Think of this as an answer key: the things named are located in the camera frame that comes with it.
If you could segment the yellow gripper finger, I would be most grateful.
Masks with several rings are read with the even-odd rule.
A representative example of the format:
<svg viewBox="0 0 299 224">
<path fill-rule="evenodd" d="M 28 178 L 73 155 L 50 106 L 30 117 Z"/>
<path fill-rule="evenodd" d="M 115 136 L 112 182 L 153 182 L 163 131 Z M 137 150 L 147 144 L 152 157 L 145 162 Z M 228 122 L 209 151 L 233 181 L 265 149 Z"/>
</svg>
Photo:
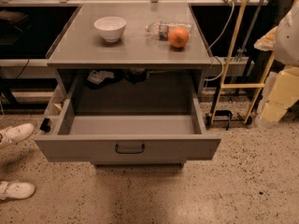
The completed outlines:
<svg viewBox="0 0 299 224">
<path fill-rule="evenodd" d="M 270 72 L 263 87 L 255 124 L 263 128 L 277 126 L 298 101 L 299 67 L 287 65 L 279 73 Z"/>
</svg>

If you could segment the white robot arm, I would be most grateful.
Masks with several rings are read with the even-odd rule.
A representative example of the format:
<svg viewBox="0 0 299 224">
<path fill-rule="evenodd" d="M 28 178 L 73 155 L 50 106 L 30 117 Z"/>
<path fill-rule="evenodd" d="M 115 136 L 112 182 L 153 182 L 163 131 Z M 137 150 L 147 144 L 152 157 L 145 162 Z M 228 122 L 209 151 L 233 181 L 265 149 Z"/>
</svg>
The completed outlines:
<svg viewBox="0 0 299 224">
<path fill-rule="evenodd" d="M 269 74 L 257 109 L 256 125 L 270 128 L 299 101 L 299 2 L 278 26 L 255 42 L 254 48 L 273 51 L 275 60 L 284 65 L 280 72 Z"/>
</svg>

